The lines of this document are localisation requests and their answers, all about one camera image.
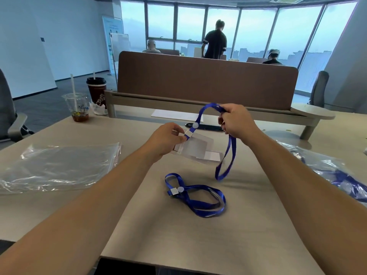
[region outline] forearm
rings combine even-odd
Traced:
[[[153,162],[144,148],[128,156],[8,249],[1,273],[86,274]]]
[[[323,271],[327,275],[365,273],[366,208],[265,134],[248,145]]]

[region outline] straw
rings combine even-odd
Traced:
[[[74,105],[75,105],[75,111],[78,111],[78,106],[76,105],[76,94],[75,94],[75,85],[74,85],[74,76],[70,74],[71,76],[71,87],[73,88],[73,95],[74,95]]]

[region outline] person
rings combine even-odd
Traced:
[[[263,64],[281,64],[282,65],[282,63],[277,60],[279,53],[280,51],[278,49],[270,49],[268,60],[263,62]]]
[[[222,32],[224,21],[218,20],[215,24],[215,30],[210,31],[204,38],[201,46],[201,57],[206,59],[217,59],[227,50],[227,37]],[[205,46],[208,44],[208,50],[204,55]]]
[[[219,124],[255,154],[298,235],[324,273],[365,274],[367,208],[264,134],[245,107],[222,107],[227,112],[221,114]],[[174,123],[160,126],[98,183],[6,250],[0,256],[1,274],[87,274],[150,167],[186,140],[178,135],[183,131]]]
[[[161,54],[161,52],[156,49],[156,42],[154,40],[148,40],[148,49],[145,49],[142,52]]]

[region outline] sky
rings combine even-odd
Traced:
[[[356,2],[329,5],[310,45],[309,52],[333,51]],[[321,6],[280,9],[269,49],[279,49],[280,58],[304,50]],[[201,40],[204,25],[203,8],[178,8],[177,39]],[[242,11],[234,50],[247,48],[249,52],[265,49],[273,24],[274,9],[245,9]],[[173,38],[173,6],[148,4],[149,36]],[[225,22],[227,47],[232,47],[239,11],[209,8],[205,33],[215,28],[218,19]],[[144,4],[122,1],[125,33],[131,45],[145,46]]]

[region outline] office chair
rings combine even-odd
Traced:
[[[33,131],[24,125],[27,115],[16,113],[8,83],[0,69],[0,141],[18,142]]]
[[[308,102],[310,105],[318,106],[318,107],[324,107],[324,93],[326,84],[329,80],[329,74],[328,72],[322,70],[317,75],[315,84],[313,85],[311,97]]]

